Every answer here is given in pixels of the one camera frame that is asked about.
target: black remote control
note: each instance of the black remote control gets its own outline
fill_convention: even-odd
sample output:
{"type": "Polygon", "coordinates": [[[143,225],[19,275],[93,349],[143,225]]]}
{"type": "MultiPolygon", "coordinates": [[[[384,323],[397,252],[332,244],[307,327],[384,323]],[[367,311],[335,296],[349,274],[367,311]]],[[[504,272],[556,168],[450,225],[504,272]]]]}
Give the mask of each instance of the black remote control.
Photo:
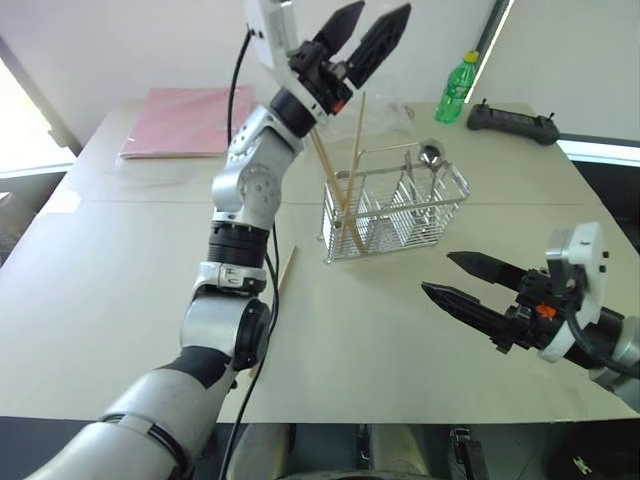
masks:
{"type": "Polygon", "coordinates": [[[482,103],[474,105],[471,109],[467,119],[467,127],[470,130],[480,130],[481,128],[500,130],[532,138],[540,145],[553,145],[560,138],[558,127],[551,120],[553,113],[548,117],[542,115],[532,117],[491,108],[486,101],[485,98],[482,103]]]}

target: green bottle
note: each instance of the green bottle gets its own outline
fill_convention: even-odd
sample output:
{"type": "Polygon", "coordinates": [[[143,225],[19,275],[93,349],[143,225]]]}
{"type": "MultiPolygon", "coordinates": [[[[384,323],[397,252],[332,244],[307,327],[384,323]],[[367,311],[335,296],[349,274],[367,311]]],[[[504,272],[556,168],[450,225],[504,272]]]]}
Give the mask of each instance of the green bottle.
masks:
{"type": "Polygon", "coordinates": [[[436,108],[437,121],[453,123],[460,116],[464,99],[476,78],[478,55],[477,51],[469,50],[464,54],[464,61],[449,74],[447,86],[436,108]]]}

